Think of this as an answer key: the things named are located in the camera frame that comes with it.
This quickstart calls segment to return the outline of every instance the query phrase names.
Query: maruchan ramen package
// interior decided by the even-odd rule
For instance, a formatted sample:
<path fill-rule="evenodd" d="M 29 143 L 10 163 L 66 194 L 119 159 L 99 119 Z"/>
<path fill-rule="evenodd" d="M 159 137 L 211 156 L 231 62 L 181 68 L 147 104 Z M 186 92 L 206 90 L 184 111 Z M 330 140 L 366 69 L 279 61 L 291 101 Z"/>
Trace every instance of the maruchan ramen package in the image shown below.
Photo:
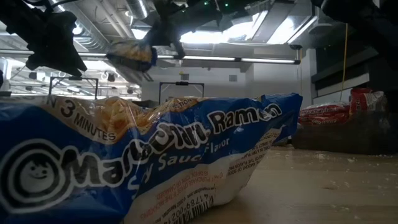
<path fill-rule="evenodd" d="M 302 109 L 298 122 L 302 125 L 344 124 L 348 117 L 348 103 L 323 103 Z"/>
<path fill-rule="evenodd" d="M 301 102 L 0 98 L 0 222 L 186 223 L 234 198 Z"/>

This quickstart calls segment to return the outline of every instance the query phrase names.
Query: ceiling light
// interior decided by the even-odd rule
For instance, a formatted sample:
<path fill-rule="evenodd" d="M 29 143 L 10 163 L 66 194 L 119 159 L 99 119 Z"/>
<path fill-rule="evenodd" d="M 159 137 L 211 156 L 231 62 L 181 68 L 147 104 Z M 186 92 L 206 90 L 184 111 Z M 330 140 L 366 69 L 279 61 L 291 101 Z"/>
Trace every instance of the ceiling light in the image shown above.
<path fill-rule="evenodd" d="M 295 60 L 266 59 L 266 58 L 242 58 L 241 62 L 294 64 Z"/>
<path fill-rule="evenodd" d="M 174 55 L 158 55 L 158 59 L 174 59 Z"/>
<path fill-rule="evenodd" d="M 81 28 L 78 24 L 76 24 L 76 28 L 72 30 L 73 34 L 79 35 L 83 32 L 83 28 Z"/>
<path fill-rule="evenodd" d="M 284 44 L 294 34 L 294 23 L 290 17 L 287 17 L 275 30 L 267 44 Z"/>
<path fill-rule="evenodd" d="M 232 57 L 204 57 L 204 56 L 185 56 L 183 59 L 187 60 L 217 60 L 217 61 L 235 61 Z"/>
<path fill-rule="evenodd" d="M 71 93 L 79 93 L 80 89 L 76 87 L 68 87 L 67 90 Z"/>
<path fill-rule="evenodd" d="M 83 92 L 83 93 L 85 93 L 85 94 L 88 94 L 89 96 L 94 96 L 94 94 L 93 93 L 90 93 L 89 91 L 86 91 L 86 90 L 80 90 L 81 92 Z"/>
<path fill-rule="evenodd" d="M 83 62 L 85 63 L 88 70 L 112 71 L 112 72 L 116 71 L 114 67 L 100 60 L 85 60 Z"/>
<path fill-rule="evenodd" d="M 318 16 L 314 16 L 305 26 L 303 26 L 292 38 L 290 38 L 287 43 L 291 44 L 297 37 L 302 35 L 305 30 L 307 30 L 316 20 Z"/>
<path fill-rule="evenodd" d="M 92 88 L 95 88 L 95 86 L 80 86 L 80 88 L 89 88 L 89 89 L 92 89 Z M 114 86 L 99 86 L 98 87 L 98 89 L 101 89 L 101 90 L 113 90 L 113 89 L 117 89 L 116 87 L 114 87 Z"/>
<path fill-rule="evenodd" d="M 68 83 L 64 82 L 64 81 L 60 81 L 60 83 L 64 86 L 70 86 Z"/>

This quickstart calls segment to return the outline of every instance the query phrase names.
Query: table surface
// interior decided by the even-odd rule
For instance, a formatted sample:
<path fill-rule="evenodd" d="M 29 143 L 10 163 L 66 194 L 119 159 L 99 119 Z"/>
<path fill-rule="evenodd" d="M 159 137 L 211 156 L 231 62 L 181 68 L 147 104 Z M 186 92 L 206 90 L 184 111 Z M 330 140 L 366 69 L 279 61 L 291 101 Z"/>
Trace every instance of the table surface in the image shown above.
<path fill-rule="evenodd" d="M 274 147 L 235 199 L 191 223 L 398 223 L 398 156 Z"/>

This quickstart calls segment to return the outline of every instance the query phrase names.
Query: robotic arm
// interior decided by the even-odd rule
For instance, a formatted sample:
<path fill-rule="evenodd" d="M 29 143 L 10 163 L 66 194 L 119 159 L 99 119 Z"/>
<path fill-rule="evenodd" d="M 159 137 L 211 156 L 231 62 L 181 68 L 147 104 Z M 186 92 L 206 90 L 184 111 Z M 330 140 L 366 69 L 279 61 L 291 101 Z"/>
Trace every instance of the robotic arm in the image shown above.
<path fill-rule="evenodd" d="M 26 2 L 46 10 L 31 9 Z M 87 68 L 73 46 L 72 30 L 77 18 L 68 11 L 56 13 L 54 7 L 49 0 L 0 0 L 0 21 L 7 25 L 8 33 L 18 34 L 34 52 L 26 62 L 27 68 L 46 66 L 80 77 L 78 69 Z"/>
<path fill-rule="evenodd" d="M 398 69 L 398 15 L 396 0 L 378 8 L 371 0 L 312 0 L 327 16 L 348 23 L 362 34 L 391 68 Z"/>

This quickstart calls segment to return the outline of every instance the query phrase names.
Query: fluorescent light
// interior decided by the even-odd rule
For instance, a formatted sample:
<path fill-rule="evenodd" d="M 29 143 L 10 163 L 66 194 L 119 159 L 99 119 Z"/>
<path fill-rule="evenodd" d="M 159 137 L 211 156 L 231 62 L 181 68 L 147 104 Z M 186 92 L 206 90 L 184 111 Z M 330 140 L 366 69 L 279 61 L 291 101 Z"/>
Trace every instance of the fluorescent light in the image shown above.
<path fill-rule="evenodd" d="M 158 55 L 158 59 L 174 59 L 174 55 Z"/>
<path fill-rule="evenodd" d="M 95 86 L 80 86 L 80 88 L 95 88 Z M 112 90 L 114 87 L 113 86 L 99 86 L 99 90 Z"/>
<path fill-rule="evenodd" d="M 305 26 L 303 26 L 292 38 L 290 38 L 287 43 L 291 44 L 297 37 L 302 35 L 305 30 L 307 30 L 316 20 L 318 16 L 314 16 Z"/>
<path fill-rule="evenodd" d="M 204 56 L 185 56 L 183 59 L 186 60 L 218 60 L 218 61 L 235 61 L 232 57 L 204 57 Z"/>
<path fill-rule="evenodd" d="M 254 22 L 250 32 L 246 34 L 245 40 L 251 40 L 254 37 L 257 30 L 259 30 L 262 22 L 264 22 L 264 19 L 266 18 L 267 14 L 268 14 L 268 11 L 262 11 L 260 13 L 260 15 L 258 15 L 258 13 L 257 13 L 256 15 L 253 16 L 253 21 L 255 21 L 255 22 Z"/>
<path fill-rule="evenodd" d="M 107 63 L 100 60 L 85 60 L 83 61 L 88 70 L 96 70 L 96 71 L 112 71 L 115 72 L 116 69 Z"/>
<path fill-rule="evenodd" d="M 64 82 L 64 81 L 60 81 L 60 83 L 61 83 L 62 85 L 64 85 L 64 86 L 70 86 L 69 83 L 66 83 L 66 82 Z"/>
<path fill-rule="evenodd" d="M 294 64 L 294 63 L 295 63 L 295 60 L 266 59 L 266 58 L 242 58 L 241 62 L 252 62 L 252 63 L 286 63 L 286 64 Z"/>
<path fill-rule="evenodd" d="M 294 34 L 294 23 L 289 17 L 283 21 L 267 41 L 267 44 L 284 44 Z"/>
<path fill-rule="evenodd" d="M 80 90 L 80 91 L 83 92 L 82 94 L 86 93 L 86 94 L 89 94 L 90 96 L 94 96 L 94 94 L 93 94 L 93 93 L 90 93 L 89 91 L 86 91 L 86 90 Z"/>
<path fill-rule="evenodd" d="M 29 3 L 26 3 L 31 9 L 33 9 L 34 8 L 34 6 L 33 5 L 31 5 L 31 4 L 29 4 Z"/>
<path fill-rule="evenodd" d="M 79 93 L 80 92 L 80 89 L 76 88 L 76 87 L 68 87 L 67 90 L 70 90 L 70 91 L 75 92 L 75 93 Z"/>
<path fill-rule="evenodd" d="M 33 94 L 33 93 L 11 93 L 11 96 L 48 96 L 48 94 Z M 85 95 L 54 95 L 54 96 L 66 96 L 71 98 L 78 98 L 82 100 L 94 100 L 95 96 L 85 96 Z M 98 100 L 115 97 L 115 96 L 97 96 Z M 136 96 L 117 96 L 125 100 L 141 100 Z"/>

